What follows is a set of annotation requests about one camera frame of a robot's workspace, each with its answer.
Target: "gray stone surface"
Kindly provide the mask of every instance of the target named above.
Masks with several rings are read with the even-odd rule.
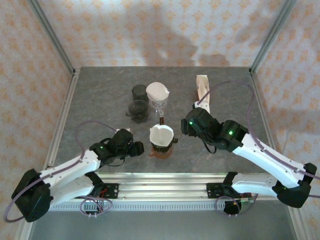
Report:
[[[251,82],[245,67],[82,67],[70,110],[59,145],[55,165],[62,164],[80,154],[75,141],[77,126],[87,120],[98,120],[113,128],[131,128],[135,141],[144,143],[145,153],[128,158],[120,167],[107,167],[99,172],[128,173],[263,173],[250,161],[227,151],[210,154],[202,141],[185,136],[180,131],[180,120],[192,109],[197,100],[196,76],[208,75],[210,88],[215,84],[236,80]],[[163,83],[170,91],[164,110],[165,124],[174,130],[179,142],[166,159],[149,157],[151,144],[149,129],[158,123],[155,112],[149,110],[145,123],[137,124],[125,115],[132,102],[131,89],[137,84]],[[225,84],[210,95],[210,111],[222,122],[235,120],[247,126],[246,112],[251,99],[250,91],[238,84]],[[257,102],[251,112],[251,123],[258,138],[267,143],[262,117]],[[112,137],[106,127],[89,123],[79,132],[79,140],[86,148],[100,140]]]

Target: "black cup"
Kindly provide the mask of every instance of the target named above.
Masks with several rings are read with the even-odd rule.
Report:
[[[130,103],[128,111],[125,113],[137,124],[144,123],[148,120],[149,104],[143,100],[135,100]]]
[[[143,84],[135,85],[132,88],[133,101],[142,100],[142,101],[148,102],[149,98],[148,98],[146,89],[147,89],[147,87]]]

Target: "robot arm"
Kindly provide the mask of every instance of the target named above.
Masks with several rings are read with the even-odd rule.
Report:
[[[11,198],[14,199],[22,190],[29,188],[16,200],[15,204],[25,220],[33,222],[56,204],[80,196],[98,196],[104,183],[94,173],[95,170],[111,164],[115,159],[125,160],[128,157],[139,156],[144,151],[144,145],[141,142],[133,142],[131,132],[120,129],[112,138],[94,143],[89,150],[85,151],[80,161],[81,156],[77,156],[41,172],[36,172],[34,169],[27,171]],[[29,186],[41,178],[43,180],[39,183]]]
[[[303,172],[314,175],[317,167],[312,163],[303,165],[295,162],[262,142],[264,149],[261,149],[248,129],[239,123],[233,120],[219,123],[208,111],[196,107],[181,120],[181,131],[185,135],[199,137],[204,143],[219,150],[246,158],[271,174],[262,179],[252,179],[250,175],[229,172],[222,184],[226,196],[232,197],[237,193],[268,194],[294,208],[302,207],[307,200],[312,178],[279,163],[265,150]]]

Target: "patterned wallpaper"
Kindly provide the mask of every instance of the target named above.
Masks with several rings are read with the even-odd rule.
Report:
[[[0,16],[0,239],[12,240],[2,216],[24,172],[42,169],[70,75],[26,0],[2,0]]]
[[[320,2],[296,2],[263,63],[258,78],[278,150],[297,162],[312,162],[320,176]],[[311,194],[320,195],[313,180]],[[303,209],[314,239],[320,236],[320,199]]]
[[[285,0],[39,0],[73,67],[250,66]]]

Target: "brown dripper base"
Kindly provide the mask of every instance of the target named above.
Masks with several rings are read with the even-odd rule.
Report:
[[[166,159],[171,155],[173,147],[170,147],[167,152],[155,151],[154,148],[151,149],[149,157],[157,157],[159,159]]]

